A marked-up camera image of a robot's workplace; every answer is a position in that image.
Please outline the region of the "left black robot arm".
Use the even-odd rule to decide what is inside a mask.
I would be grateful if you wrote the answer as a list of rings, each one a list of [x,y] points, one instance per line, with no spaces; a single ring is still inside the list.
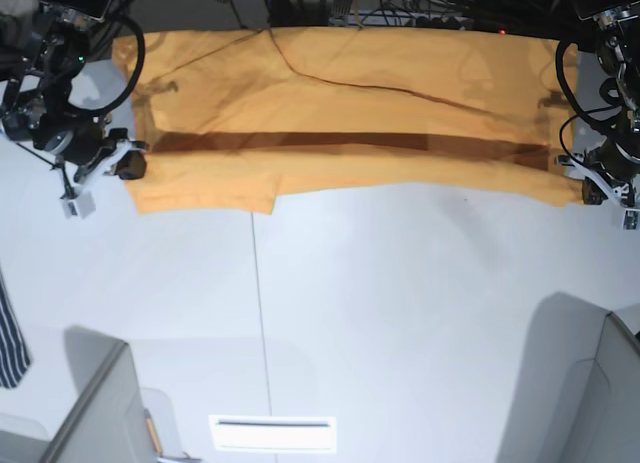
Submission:
[[[582,201],[599,205],[609,200],[636,211],[635,179],[639,176],[639,0],[570,0],[576,16],[590,23],[593,53],[606,79],[599,87],[607,110],[619,112],[597,119],[596,110],[581,107],[564,72],[564,55],[574,42],[562,40],[555,52],[555,70],[562,93],[574,114],[604,137],[601,146],[580,155],[563,147],[556,163],[572,167],[583,178]]]

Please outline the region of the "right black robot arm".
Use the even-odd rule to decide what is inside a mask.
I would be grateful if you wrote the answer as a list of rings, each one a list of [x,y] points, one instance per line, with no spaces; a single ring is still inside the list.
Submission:
[[[25,46],[1,49],[1,131],[59,171],[67,198],[104,173],[124,181],[146,173],[145,143],[130,139],[125,128],[107,127],[133,93],[146,56],[144,34],[126,6],[125,0],[40,0]],[[70,101],[73,81],[102,48],[92,42],[95,34],[114,23],[135,38],[133,72],[110,103],[79,107]]]

